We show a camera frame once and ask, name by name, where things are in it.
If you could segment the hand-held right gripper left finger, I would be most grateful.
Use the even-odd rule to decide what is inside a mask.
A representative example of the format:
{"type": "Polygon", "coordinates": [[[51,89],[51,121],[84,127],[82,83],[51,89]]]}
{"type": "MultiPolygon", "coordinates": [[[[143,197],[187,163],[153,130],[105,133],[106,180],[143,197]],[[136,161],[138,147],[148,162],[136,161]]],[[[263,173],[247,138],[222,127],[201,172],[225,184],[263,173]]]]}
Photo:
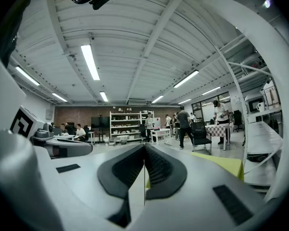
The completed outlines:
{"type": "Polygon", "coordinates": [[[132,146],[98,150],[85,156],[51,159],[43,147],[35,147],[41,178],[57,208],[64,231],[122,231],[108,217],[121,200],[108,195],[97,178],[98,167],[132,146]]]}

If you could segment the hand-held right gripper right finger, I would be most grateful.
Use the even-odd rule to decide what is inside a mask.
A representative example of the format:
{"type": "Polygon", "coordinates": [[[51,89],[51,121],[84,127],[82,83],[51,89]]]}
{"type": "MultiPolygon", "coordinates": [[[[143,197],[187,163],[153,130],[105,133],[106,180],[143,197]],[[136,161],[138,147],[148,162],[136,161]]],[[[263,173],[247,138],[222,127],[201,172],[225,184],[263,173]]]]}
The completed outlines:
{"type": "Polygon", "coordinates": [[[182,163],[187,176],[172,196],[146,201],[134,231],[234,231],[264,208],[260,195],[215,162],[153,149],[182,163]]]}

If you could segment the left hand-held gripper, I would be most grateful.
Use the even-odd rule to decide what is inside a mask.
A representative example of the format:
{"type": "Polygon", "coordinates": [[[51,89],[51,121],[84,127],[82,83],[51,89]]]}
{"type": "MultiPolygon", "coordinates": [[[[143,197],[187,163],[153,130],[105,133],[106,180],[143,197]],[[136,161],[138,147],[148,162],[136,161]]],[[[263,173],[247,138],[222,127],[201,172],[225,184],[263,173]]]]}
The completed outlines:
{"type": "Polygon", "coordinates": [[[10,131],[22,135],[34,146],[47,148],[49,155],[53,157],[78,157],[92,152],[92,145],[89,143],[53,139],[52,125],[38,119],[23,106],[16,113],[10,131]]]}

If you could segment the yellow-green table cloth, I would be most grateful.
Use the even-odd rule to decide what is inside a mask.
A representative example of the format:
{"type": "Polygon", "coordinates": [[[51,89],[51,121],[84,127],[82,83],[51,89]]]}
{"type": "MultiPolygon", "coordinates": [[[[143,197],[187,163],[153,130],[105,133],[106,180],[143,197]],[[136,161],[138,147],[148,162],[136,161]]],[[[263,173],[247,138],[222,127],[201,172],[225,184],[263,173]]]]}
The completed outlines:
{"type": "Polygon", "coordinates": [[[177,150],[166,152],[186,167],[187,178],[182,191],[206,193],[220,185],[226,185],[230,189],[238,189],[245,185],[243,163],[239,159],[182,153],[177,150]]]}

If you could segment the black screen on stand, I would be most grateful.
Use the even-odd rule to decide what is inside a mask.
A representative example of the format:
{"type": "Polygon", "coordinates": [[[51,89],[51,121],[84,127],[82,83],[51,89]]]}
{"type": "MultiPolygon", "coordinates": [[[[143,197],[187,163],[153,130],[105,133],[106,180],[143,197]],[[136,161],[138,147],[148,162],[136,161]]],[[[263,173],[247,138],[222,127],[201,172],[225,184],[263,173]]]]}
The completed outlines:
{"type": "Polygon", "coordinates": [[[91,131],[94,132],[98,143],[104,143],[104,138],[108,138],[110,134],[110,117],[103,115],[92,117],[91,131]]]}

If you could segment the black mesh office chair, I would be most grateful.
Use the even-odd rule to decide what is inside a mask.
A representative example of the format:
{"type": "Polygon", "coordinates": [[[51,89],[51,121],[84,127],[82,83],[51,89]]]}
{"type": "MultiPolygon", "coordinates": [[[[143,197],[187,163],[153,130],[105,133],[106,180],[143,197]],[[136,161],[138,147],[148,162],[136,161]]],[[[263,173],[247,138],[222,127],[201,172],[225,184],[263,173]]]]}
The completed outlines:
{"type": "Polygon", "coordinates": [[[191,134],[193,142],[192,152],[206,151],[205,154],[211,155],[212,140],[211,133],[206,130],[204,122],[191,123],[191,134]]]}

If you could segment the checkered cloth table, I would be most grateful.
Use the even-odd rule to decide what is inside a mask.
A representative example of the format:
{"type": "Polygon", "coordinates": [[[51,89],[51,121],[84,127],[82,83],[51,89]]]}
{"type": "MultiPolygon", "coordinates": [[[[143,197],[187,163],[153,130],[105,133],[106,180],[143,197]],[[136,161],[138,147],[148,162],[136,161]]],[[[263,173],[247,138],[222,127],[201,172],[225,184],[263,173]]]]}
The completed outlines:
{"type": "Polygon", "coordinates": [[[223,150],[226,151],[227,146],[230,144],[230,124],[206,125],[205,128],[211,137],[223,138],[223,150]]]}

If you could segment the black swivel chair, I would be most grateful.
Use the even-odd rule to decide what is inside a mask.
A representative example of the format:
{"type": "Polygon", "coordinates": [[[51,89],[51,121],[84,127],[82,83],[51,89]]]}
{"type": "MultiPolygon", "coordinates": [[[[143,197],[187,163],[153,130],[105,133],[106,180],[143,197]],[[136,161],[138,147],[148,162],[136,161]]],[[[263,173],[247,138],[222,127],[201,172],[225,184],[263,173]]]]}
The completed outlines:
{"type": "Polygon", "coordinates": [[[239,130],[244,130],[243,121],[242,121],[242,113],[239,110],[235,110],[233,112],[233,131],[238,132],[239,130]]]}
{"type": "Polygon", "coordinates": [[[146,142],[147,135],[146,135],[146,127],[145,127],[145,125],[141,124],[139,126],[139,132],[140,132],[141,142],[146,142]]]}

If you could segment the white rectangular desk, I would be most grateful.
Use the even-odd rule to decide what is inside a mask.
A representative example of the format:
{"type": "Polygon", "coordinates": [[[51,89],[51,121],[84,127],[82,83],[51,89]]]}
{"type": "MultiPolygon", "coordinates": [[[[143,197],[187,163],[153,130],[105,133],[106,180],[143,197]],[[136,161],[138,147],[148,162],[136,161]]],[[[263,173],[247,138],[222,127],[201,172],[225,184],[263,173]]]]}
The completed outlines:
{"type": "Polygon", "coordinates": [[[151,131],[151,140],[159,144],[159,138],[163,139],[164,144],[172,146],[172,137],[170,128],[159,128],[151,131]]]}

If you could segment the ceiling air conditioner unit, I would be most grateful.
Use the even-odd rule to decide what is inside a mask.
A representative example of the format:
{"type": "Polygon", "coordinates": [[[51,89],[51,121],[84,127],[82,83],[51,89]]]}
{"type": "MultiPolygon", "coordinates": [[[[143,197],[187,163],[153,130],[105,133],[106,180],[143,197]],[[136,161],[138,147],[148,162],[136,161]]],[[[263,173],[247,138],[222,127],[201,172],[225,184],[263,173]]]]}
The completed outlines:
{"type": "Polygon", "coordinates": [[[151,104],[150,101],[141,100],[141,99],[129,99],[127,102],[127,105],[131,105],[131,106],[147,106],[150,104],[151,104]]]}

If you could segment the black framed window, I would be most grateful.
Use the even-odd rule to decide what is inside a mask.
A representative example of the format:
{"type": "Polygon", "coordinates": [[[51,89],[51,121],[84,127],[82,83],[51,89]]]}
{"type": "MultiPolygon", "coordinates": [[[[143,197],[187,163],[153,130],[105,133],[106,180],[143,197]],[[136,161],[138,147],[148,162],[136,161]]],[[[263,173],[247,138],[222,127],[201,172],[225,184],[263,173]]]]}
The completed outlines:
{"type": "Polygon", "coordinates": [[[224,104],[224,108],[232,113],[231,98],[229,92],[223,93],[221,95],[214,96],[212,98],[193,103],[192,110],[196,118],[202,118],[205,122],[209,122],[214,118],[214,104],[213,102],[217,100],[224,104]]]}

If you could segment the white metal shelving rack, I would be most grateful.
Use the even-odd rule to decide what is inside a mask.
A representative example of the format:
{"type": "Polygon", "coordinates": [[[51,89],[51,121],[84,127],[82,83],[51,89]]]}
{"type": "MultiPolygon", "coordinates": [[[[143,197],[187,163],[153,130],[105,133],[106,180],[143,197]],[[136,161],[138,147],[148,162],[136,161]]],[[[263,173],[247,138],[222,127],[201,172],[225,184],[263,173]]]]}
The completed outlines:
{"type": "Polygon", "coordinates": [[[240,34],[219,50],[222,63],[228,68],[234,81],[241,107],[244,127],[244,180],[256,192],[268,192],[276,176],[277,165],[274,157],[282,149],[279,124],[276,116],[282,116],[281,103],[272,74],[262,56],[246,36],[240,34]],[[245,97],[262,94],[265,111],[247,113],[245,97]]]}

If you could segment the white microwave oven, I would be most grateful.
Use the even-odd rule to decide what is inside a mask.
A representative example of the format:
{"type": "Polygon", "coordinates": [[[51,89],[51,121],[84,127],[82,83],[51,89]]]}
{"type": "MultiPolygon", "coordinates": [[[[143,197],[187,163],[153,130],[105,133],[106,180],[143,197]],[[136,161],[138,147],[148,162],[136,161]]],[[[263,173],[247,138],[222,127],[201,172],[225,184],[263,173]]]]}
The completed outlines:
{"type": "Polygon", "coordinates": [[[245,105],[247,108],[247,113],[252,114],[255,112],[259,112],[257,105],[259,103],[265,103],[264,96],[260,94],[250,94],[245,97],[245,105]]]}

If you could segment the person's black clothing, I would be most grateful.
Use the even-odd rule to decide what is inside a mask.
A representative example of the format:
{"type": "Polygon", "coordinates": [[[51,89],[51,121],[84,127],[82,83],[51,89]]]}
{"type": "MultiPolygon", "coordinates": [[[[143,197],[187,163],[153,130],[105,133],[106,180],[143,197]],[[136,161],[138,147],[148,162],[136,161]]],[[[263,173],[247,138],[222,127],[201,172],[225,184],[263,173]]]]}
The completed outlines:
{"type": "Polygon", "coordinates": [[[15,50],[25,9],[31,0],[15,0],[0,23],[0,60],[6,67],[15,50]]]}

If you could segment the white wall shelf unit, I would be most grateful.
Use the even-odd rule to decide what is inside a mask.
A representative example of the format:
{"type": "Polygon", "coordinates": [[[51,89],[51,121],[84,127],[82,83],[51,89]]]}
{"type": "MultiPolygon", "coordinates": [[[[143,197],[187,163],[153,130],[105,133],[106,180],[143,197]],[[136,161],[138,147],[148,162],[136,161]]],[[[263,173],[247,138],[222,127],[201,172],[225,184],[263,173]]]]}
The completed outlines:
{"type": "Polygon", "coordinates": [[[110,112],[110,138],[114,139],[121,135],[127,135],[127,141],[141,140],[140,126],[145,125],[148,113],[151,113],[151,117],[154,118],[154,112],[147,110],[137,113],[110,112]]]}

